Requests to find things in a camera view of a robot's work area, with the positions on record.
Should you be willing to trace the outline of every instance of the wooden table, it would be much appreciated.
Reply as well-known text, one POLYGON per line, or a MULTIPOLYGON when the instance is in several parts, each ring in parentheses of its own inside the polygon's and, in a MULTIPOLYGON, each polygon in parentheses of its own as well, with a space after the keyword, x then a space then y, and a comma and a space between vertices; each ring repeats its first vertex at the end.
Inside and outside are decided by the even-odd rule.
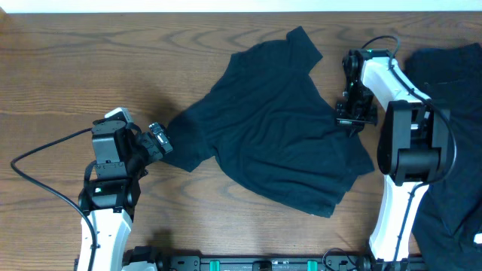
MULTIPOLYGON (((324 55, 311 71, 331 105, 343 91, 341 60, 370 38, 396 34, 398 59, 424 47, 480 41, 481 13, 24 14, 0 24, 0 269, 71 270, 80 217, 23 180, 8 162, 36 146, 91 126, 118 106, 138 125, 167 124, 203 98, 232 53, 303 26, 324 55)), ((380 47, 391 47, 381 41, 380 47)), ((361 140, 373 157, 380 127, 361 140)), ((94 159, 89 135, 20 163, 77 199, 94 159)), ((321 254, 363 249, 383 193, 379 172, 363 176, 332 218, 310 216, 240 187, 207 160, 194 172, 157 163, 141 181, 127 243, 204 254, 321 254)), ((411 252, 418 252, 412 239, 411 252)))

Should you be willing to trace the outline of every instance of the white wall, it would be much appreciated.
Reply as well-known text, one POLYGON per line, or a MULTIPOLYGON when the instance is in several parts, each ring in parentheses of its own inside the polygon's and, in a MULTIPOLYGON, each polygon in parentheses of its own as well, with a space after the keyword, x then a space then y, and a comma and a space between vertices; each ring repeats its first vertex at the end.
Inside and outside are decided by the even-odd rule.
POLYGON ((0 0, 8 13, 482 11, 482 0, 0 0))

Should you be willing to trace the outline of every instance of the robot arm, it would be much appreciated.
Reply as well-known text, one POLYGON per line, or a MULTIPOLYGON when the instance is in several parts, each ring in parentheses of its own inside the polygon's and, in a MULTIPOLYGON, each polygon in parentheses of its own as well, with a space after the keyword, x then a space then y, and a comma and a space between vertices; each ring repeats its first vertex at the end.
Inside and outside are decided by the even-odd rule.
MULTIPOLYGON (((385 175, 384 193, 378 222, 369 239, 371 265, 383 269, 395 261, 404 269, 413 220, 428 186, 410 194, 415 186, 432 180, 444 169, 448 130, 439 116, 393 75, 389 60, 387 50, 349 52, 343 60, 347 99, 337 104, 337 124, 350 128, 351 135, 366 123, 377 124, 374 96, 386 112, 377 150, 378 165, 385 175)), ((393 72, 405 85, 430 100, 401 72, 395 59, 392 64, 393 72)), ((448 110, 443 112, 448 117, 448 110)))
MULTIPOLYGON (((96 161, 87 167, 84 189, 79 195, 79 206, 97 233, 92 271, 156 271, 157 262, 149 254, 137 257, 124 267, 123 255, 141 193, 139 179, 148 174, 145 167, 162 159, 172 146, 161 125, 149 126, 153 134, 142 133, 125 108, 116 108, 94 125, 92 142, 96 161), (97 179, 90 181, 93 168, 97 179)), ((84 219, 81 225, 82 246, 77 270, 85 271, 93 240, 84 219)))

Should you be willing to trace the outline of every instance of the black t-shirt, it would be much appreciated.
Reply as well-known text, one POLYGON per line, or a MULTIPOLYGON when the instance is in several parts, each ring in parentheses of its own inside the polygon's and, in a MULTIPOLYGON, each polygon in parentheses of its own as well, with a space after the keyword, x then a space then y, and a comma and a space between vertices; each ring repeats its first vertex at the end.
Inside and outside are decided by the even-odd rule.
MULTIPOLYGON (((482 49, 421 50, 405 68, 421 91, 449 105, 457 143, 453 172, 430 186, 413 234, 430 270, 482 270, 482 247, 473 243, 482 230, 482 49)), ((451 144, 448 152, 451 162, 451 144)))
POLYGON ((374 168, 358 136, 335 126, 309 76, 321 58, 301 27, 233 54, 211 92, 169 124, 174 151, 164 161, 190 172, 215 156, 249 190, 330 217, 374 168))

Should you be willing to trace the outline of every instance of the crumpled black fabric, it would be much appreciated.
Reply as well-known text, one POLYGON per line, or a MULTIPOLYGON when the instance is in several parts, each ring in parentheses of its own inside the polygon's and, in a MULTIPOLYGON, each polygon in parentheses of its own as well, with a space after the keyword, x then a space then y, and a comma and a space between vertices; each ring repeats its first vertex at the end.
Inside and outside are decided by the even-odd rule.
POLYGON ((190 172, 215 156, 243 187, 330 217, 357 176, 374 168, 311 81, 321 58, 301 27, 233 54, 211 92, 168 125, 174 151, 163 161, 190 172))
MULTIPOLYGON (((421 50, 405 63, 421 91, 450 106, 457 161, 446 181, 433 184, 420 203, 413 234, 430 270, 482 270, 482 49, 421 50)), ((452 145, 449 158, 453 157, 452 145)))

